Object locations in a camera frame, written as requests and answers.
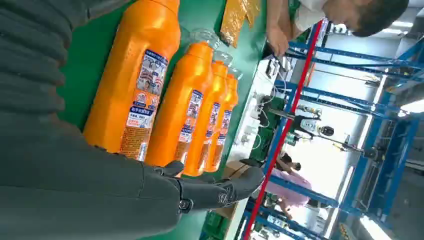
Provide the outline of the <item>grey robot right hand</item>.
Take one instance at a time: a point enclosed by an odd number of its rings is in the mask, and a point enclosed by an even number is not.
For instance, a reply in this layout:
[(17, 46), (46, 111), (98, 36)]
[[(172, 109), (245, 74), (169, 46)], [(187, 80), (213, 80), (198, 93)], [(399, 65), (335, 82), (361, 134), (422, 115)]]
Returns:
[(260, 168), (216, 183), (172, 177), (87, 144), (55, 116), (0, 114), (3, 240), (135, 240), (247, 198)]

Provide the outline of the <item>person's right hand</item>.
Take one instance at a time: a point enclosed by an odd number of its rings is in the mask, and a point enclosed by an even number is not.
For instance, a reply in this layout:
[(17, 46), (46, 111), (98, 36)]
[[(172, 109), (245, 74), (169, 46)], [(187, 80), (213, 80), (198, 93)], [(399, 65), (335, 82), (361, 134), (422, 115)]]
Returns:
[(266, 28), (268, 43), (276, 57), (281, 57), (289, 48), (289, 41), (284, 32), (278, 26)]

